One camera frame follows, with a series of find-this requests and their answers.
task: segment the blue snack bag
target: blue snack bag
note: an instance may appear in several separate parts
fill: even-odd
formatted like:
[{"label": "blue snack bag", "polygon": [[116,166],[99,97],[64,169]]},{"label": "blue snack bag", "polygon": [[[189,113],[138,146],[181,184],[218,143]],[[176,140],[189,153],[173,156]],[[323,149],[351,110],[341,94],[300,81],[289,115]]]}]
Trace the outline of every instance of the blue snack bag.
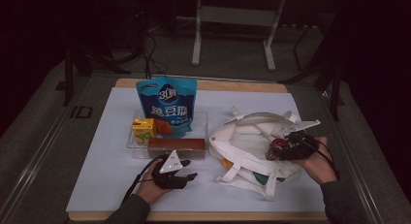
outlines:
[{"label": "blue snack bag", "polygon": [[145,118],[154,118],[157,134],[163,138],[182,138],[191,131],[196,80],[159,77],[136,83]]}]

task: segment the white plastic bag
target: white plastic bag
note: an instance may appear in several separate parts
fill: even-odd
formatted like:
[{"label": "white plastic bag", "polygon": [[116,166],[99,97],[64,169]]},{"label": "white plastic bag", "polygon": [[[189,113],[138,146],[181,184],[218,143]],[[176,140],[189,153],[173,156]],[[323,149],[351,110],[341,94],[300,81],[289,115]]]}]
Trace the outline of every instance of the white plastic bag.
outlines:
[{"label": "white plastic bag", "polygon": [[319,121],[298,122],[298,117],[290,112],[243,115],[236,108],[230,111],[236,118],[209,138],[210,154],[228,169],[216,180],[223,185],[258,192],[273,201],[276,182],[298,177],[300,166],[289,161],[267,160],[269,143],[276,138],[283,139],[290,132],[317,125]]}]

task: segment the white triangular object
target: white triangular object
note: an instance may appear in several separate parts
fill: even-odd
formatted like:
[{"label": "white triangular object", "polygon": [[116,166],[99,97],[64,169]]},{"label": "white triangular object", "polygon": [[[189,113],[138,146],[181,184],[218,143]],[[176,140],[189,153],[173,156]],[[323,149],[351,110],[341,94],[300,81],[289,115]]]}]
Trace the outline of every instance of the white triangular object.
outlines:
[{"label": "white triangular object", "polygon": [[169,158],[164,163],[163,167],[160,169],[160,174],[178,171],[182,168],[180,160],[177,155],[177,151],[173,150]]}]

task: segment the plastic box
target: plastic box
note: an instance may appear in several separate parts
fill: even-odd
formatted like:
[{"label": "plastic box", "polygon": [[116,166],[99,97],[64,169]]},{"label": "plastic box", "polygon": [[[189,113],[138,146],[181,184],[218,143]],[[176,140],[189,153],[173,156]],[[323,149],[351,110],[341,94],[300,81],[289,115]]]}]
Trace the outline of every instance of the plastic box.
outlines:
[{"label": "plastic box", "polygon": [[[135,118],[144,117],[142,110],[136,110]],[[197,139],[205,141],[205,149],[183,148],[177,149],[178,157],[181,159],[204,159],[206,155],[206,136],[208,131],[208,117],[206,112],[194,112],[193,122],[191,123],[191,132],[187,132],[182,139]],[[171,152],[172,148],[148,148],[147,144],[138,144],[134,132],[130,129],[129,139],[127,141],[127,150],[133,158],[153,158],[161,153]]]}]

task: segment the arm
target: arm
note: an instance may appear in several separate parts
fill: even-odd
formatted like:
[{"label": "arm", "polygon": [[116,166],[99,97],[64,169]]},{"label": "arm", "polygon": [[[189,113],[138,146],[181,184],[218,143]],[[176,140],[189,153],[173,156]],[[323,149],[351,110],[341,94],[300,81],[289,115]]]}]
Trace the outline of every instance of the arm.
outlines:
[{"label": "arm", "polygon": [[[317,139],[321,144],[319,150],[332,160],[326,149],[327,138]],[[294,160],[314,179],[323,192],[326,215],[331,223],[368,223],[361,210],[353,202],[351,191],[343,182],[338,181],[329,162],[320,154],[314,153],[307,159]]]},{"label": "arm", "polygon": [[145,219],[151,211],[150,206],[164,194],[171,191],[170,189],[161,189],[152,180],[151,173],[159,162],[160,161],[154,162],[148,168],[148,171],[142,176],[142,182],[137,189],[137,193],[131,195],[118,210],[106,219],[105,224],[138,224],[145,222]]}]

